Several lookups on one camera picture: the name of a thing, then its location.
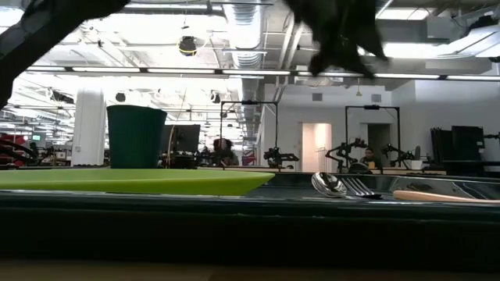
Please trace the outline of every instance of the doorway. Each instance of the doorway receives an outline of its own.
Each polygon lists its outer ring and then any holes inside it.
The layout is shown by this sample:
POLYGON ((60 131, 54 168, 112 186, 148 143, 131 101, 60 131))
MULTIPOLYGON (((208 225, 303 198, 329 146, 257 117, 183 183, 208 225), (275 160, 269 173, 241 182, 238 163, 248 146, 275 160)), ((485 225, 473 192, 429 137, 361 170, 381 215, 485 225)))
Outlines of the doorway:
POLYGON ((302 171, 305 173, 331 172, 331 163, 325 157, 331 149, 331 124, 302 124, 302 171))
POLYGON ((391 143, 391 124, 368 124, 368 145, 383 167, 390 167, 391 160, 382 155, 382 148, 391 143))

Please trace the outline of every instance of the black monitor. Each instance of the black monitor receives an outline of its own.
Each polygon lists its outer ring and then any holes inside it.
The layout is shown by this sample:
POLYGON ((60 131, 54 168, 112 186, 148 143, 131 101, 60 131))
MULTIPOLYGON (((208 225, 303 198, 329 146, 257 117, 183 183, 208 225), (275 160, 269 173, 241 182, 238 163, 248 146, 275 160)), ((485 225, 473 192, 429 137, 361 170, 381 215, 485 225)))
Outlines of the black monitor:
POLYGON ((478 126, 453 126, 453 148, 458 161, 481 161, 484 131, 478 126))
POLYGON ((165 125, 162 136, 162 151, 168 151, 170 132, 173 128, 171 151, 196 152, 200 141, 200 125, 165 125))

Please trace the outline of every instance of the green plate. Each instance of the green plate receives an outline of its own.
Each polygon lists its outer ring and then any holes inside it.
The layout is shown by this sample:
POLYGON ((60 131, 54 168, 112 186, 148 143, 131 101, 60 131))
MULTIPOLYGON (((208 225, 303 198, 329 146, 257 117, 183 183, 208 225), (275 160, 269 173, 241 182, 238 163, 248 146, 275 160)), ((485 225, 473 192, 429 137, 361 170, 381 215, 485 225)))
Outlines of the green plate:
POLYGON ((170 169, 2 171, 0 190, 241 196, 273 177, 271 173, 170 169))

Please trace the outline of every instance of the green cup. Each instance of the green cup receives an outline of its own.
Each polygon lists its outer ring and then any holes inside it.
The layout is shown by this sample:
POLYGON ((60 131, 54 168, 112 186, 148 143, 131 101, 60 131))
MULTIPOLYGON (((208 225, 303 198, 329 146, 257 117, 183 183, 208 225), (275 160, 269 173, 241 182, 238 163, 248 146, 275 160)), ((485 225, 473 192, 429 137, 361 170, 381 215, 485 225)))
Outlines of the green cup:
POLYGON ((166 112, 134 105, 107 109, 111 168, 156 168, 166 112))

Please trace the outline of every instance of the dark counter edge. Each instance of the dark counter edge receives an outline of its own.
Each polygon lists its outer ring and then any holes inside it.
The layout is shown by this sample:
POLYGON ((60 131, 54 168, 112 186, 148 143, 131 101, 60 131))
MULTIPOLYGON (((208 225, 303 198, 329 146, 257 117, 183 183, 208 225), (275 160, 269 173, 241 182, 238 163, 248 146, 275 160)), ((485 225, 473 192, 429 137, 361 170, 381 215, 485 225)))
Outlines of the dark counter edge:
POLYGON ((500 210, 0 193, 0 258, 498 271, 500 210))

